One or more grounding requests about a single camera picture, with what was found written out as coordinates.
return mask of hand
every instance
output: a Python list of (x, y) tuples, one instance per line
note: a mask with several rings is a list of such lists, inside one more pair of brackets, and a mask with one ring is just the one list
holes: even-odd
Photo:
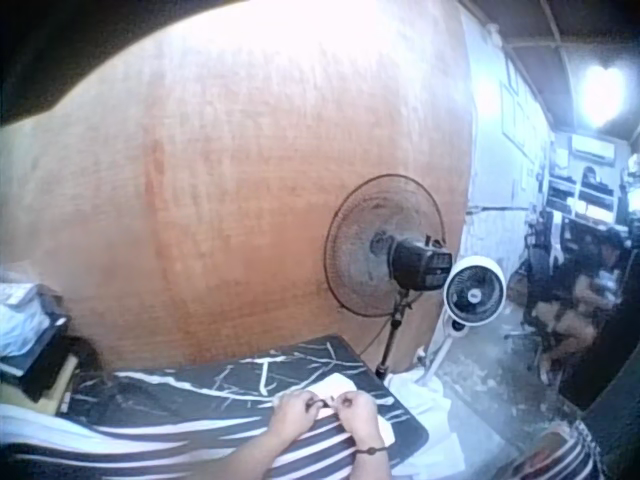
[(268, 431), (288, 446), (315, 422), (322, 404), (314, 403), (307, 411), (307, 403), (316, 400), (320, 398), (308, 390), (282, 395), (275, 402)]
[(333, 408), (358, 447), (384, 447), (378, 428), (378, 406), (371, 395), (360, 391), (345, 392), (336, 399)]

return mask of seated person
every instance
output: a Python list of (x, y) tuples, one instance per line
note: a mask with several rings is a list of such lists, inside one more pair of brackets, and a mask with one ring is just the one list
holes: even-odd
[[(260, 480), (275, 459), (312, 426), (321, 403), (315, 393), (299, 390), (283, 395), (275, 405), (267, 431), (249, 440), (198, 479)], [(391, 480), (389, 457), (378, 429), (378, 407), (366, 392), (346, 392), (332, 405), (344, 429), (354, 439), (356, 449), (379, 449), (373, 454), (358, 453), (351, 480)]]
[(566, 337), (550, 352), (540, 357), (540, 378), (549, 383), (549, 371), (556, 360), (586, 350), (595, 340), (594, 310), (609, 311), (614, 306), (611, 296), (601, 295), (594, 280), (601, 271), (613, 273), (620, 268), (624, 241), (615, 229), (608, 229), (596, 250), (586, 250), (567, 260), (551, 279), (546, 298), (538, 302), (534, 315), (550, 332)]

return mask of plywood board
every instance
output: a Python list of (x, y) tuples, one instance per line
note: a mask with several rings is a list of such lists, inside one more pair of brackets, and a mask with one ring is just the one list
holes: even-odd
[[(110, 366), (201, 363), (383, 320), (341, 311), (326, 231), (369, 177), (403, 173), (455, 251), (471, 90), (448, 0), (248, 2), (143, 39), (52, 110), (0, 132), (0, 255), (67, 299)], [(429, 339), (425, 295), (394, 369)], [(375, 364), (381, 338), (365, 355)]]

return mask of floor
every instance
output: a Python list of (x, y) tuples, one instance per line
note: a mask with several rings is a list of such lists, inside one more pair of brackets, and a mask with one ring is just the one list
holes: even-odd
[(522, 309), (507, 305), (493, 322), (456, 340), (438, 377), (452, 402), (449, 424), (458, 434), (467, 469), (447, 480), (488, 479), (523, 452), (556, 420), (577, 410), (527, 370), (535, 355), (530, 340), (504, 340), (519, 329)]

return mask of fan pole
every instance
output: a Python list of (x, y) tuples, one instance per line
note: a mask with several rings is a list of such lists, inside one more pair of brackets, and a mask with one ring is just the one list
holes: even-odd
[(391, 355), (391, 350), (393, 349), (393, 344), (396, 340), (396, 334), (398, 333), (400, 325), (402, 325), (404, 312), (407, 310), (407, 308), (411, 308), (411, 304), (407, 302), (408, 297), (409, 290), (400, 290), (400, 292), (398, 292), (398, 298), (393, 305), (393, 313), (391, 314), (391, 326), (389, 329), (389, 336), (387, 337), (387, 344), (385, 345), (384, 352), (382, 353), (382, 360), (380, 360), (380, 363), (376, 367), (376, 377), (378, 377), (380, 380), (384, 380), (387, 376), (387, 372), (389, 371), (389, 365), (387, 365), (387, 362), (389, 361), (389, 355)]

